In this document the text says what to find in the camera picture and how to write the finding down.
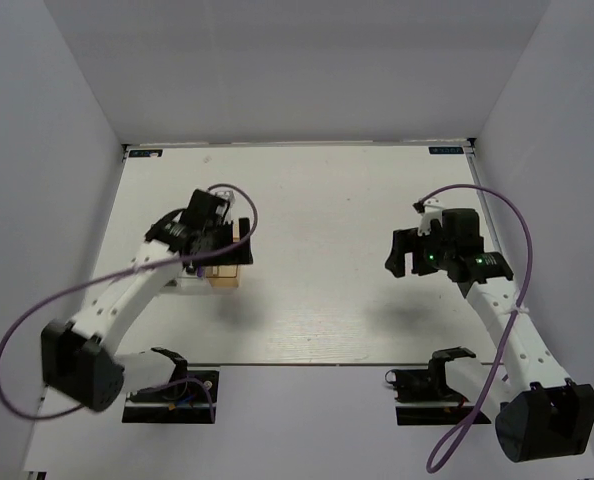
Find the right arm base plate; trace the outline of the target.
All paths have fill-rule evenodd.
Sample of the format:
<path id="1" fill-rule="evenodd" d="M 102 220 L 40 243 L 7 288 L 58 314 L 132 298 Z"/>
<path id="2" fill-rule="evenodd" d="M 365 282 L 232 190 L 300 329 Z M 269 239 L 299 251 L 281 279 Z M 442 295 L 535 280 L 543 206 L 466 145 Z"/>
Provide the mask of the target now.
<path id="1" fill-rule="evenodd" d="M 455 426 L 473 410 L 466 397 L 438 383 L 429 367 L 390 369 L 384 382 L 395 393 L 398 426 Z"/>

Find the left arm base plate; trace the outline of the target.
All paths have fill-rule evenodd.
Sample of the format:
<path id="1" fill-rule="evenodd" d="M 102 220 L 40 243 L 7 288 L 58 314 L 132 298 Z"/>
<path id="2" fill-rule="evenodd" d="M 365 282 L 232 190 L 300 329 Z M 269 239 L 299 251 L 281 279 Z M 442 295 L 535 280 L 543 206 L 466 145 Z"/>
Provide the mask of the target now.
<path id="1" fill-rule="evenodd" d="M 127 396 L 123 424 L 209 425 L 217 413 L 219 369 L 190 369 L 185 383 Z"/>

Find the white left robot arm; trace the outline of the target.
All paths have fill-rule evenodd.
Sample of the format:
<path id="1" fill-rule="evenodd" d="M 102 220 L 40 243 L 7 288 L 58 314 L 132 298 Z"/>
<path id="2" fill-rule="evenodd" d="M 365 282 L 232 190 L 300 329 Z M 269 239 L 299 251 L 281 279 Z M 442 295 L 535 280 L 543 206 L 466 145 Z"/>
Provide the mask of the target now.
<path id="1" fill-rule="evenodd" d="M 94 412 L 123 394 L 182 396 L 191 379 L 180 354 L 153 347 L 121 354 L 133 323 L 160 293 L 203 294 L 233 290 L 240 270 L 253 262 L 250 238 L 258 217 L 232 220 L 243 192 L 226 183 L 197 189 L 186 207 L 154 222 L 130 267 L 114 274 L 90 306 L 41 332 L 45 384 Z"/>

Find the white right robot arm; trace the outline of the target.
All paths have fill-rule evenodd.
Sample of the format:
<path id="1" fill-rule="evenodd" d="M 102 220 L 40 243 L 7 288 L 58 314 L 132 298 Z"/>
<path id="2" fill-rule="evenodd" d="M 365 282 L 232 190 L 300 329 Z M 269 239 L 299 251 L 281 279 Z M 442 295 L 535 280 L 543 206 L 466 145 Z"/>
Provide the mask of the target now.
<path id="1" fill-rule="evenodd" d="M 574 382 L 542 340 L 503 255 L 487 252 L 471 208 L 416 204 L 416 228 L 396 230 L 385 267 L 394 277 L 443 271 L 501 352 L 507 380 L 495 378 L 481 407 L 506 457 L 515 462 L 581 455 L 594 424 L 594 389 Z"/>

